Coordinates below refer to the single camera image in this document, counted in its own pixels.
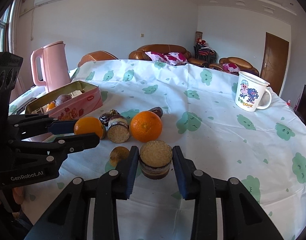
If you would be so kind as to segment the left hand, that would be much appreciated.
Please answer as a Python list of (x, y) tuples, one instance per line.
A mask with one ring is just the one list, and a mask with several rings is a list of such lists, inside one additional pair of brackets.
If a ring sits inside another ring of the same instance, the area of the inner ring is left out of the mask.
[[(24, 187), (15, 187), (12, 189), (12, 195), (14, 198), (14, 201), (18, 205), (22, 205), (25, 199), (25, 190)], [(3, 203), (4, 195), (0, 191), (0, 205)]]

